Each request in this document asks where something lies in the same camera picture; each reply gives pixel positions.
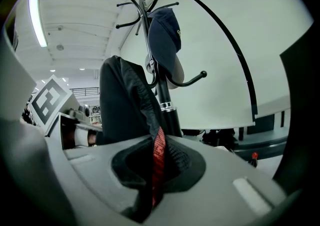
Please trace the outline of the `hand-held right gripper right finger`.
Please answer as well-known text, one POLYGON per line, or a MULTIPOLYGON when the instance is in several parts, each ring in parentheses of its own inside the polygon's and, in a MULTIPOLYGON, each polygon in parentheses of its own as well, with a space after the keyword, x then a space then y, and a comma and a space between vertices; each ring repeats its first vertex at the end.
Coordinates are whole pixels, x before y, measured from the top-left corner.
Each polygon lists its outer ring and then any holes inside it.
POLYGON ((165 194, 150 223, 251 223, 286 199, 268 174, 237 155, 194 140, 173 140, 199 152, 206 170, 188 191, 165 194))

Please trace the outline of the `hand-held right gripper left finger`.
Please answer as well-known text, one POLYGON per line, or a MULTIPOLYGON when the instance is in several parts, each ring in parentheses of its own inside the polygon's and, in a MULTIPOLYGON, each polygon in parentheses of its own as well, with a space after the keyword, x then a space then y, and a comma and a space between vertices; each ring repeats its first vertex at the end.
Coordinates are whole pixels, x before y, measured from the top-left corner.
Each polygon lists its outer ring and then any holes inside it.
POLYGON ((152 143, 146 135, 64 154, 94 197, 131 220, 145 220, 153 210, 152 143))

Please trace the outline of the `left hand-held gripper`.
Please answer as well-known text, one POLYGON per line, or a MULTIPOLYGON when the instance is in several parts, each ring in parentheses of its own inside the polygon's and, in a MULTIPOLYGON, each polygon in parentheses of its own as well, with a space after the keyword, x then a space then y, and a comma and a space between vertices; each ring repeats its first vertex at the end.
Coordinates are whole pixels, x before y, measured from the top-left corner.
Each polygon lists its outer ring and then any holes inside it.
POLYGON ((74 93, 52 75, 32 95, 28 105, 35 124, 49 141, 63 150, 89 148, 97 145, 100 125, 92 124, 88 105, 81 105, 74 93))

